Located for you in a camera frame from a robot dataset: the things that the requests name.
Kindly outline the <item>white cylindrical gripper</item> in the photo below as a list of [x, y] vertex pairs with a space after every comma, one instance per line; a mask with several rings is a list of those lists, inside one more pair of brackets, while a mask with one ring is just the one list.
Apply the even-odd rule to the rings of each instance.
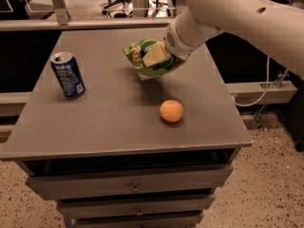
[[143, 64], [146, 67], [160, 64], [169, 59], [170, 53], [186, 56], [220, 34], [219, 29], [197, 22], [189, 8], [186, 8], [167, 26], [164, 42], [157, 41], [144, 51]]

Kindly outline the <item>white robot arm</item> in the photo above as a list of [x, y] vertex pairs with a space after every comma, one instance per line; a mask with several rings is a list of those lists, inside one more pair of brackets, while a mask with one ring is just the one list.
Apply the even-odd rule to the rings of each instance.
[[270, 0], [186, 0], [186, 8], [152, 46], [144, 64], [152, 67], [170, 55], [186, 56], [223, 31], [304, 77], [304, 12]]

